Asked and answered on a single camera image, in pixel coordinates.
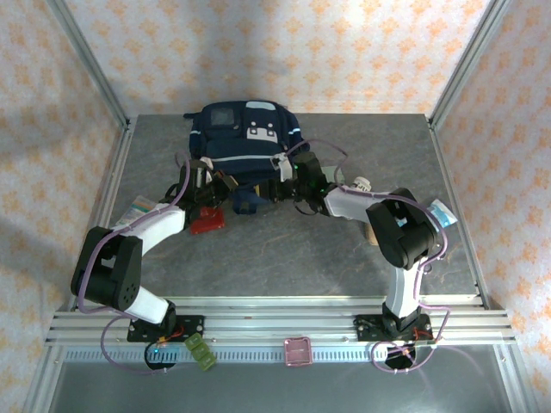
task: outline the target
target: wallpaper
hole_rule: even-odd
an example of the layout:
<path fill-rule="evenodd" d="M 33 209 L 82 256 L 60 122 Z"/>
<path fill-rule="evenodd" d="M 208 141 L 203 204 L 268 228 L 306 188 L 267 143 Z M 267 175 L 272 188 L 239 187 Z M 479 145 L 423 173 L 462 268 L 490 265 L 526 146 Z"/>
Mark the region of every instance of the wallpaper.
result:
<path fill-rule="evenodd" d="M 430 114 L 489 0 L 69 0 L 127 115 Z"/>
<path fill-rule="evenodd" d="M 551 411 L 551 3 L 517 0 L 439 132 L 490 294 Z"/>
<path fill-rule="evenodd" d="M 0 3 L 0 411 L 21 411 L 119 134 L 44 0 Z"/>

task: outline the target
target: gray marble surface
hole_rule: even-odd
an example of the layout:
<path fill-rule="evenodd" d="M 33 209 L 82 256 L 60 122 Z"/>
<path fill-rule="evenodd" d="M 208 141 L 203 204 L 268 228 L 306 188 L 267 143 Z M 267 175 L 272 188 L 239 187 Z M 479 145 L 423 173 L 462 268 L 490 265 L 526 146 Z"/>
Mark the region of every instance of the gray marble surface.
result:
<path fill-rule="evenodd" d="M 409 188 L 427 205 L 449 205 L 442 171 L 420 114 L 299 114 L 305 139 L 326 139 L 350 154 L 344 176 L 367 177 L 373 190 Z M 137 195 L 159 200 L 177 182 L 175 151 L 187 151 L 191 121 L 141 115 L 133 135 L 111 224 Z M 339 154 L 322 145 L 322 165 Z M 223 206 L 226 227 L 166 239 L 144 257 L 142 285 L 164 296 L 297 296 L 387 294 L 393 267 L 366 241 L 356 221 L 297 213 L 291 201 L 239 216 Z M 456 225 L 449 252 L 424 277 L 423 294 L 476 293 Z"/>

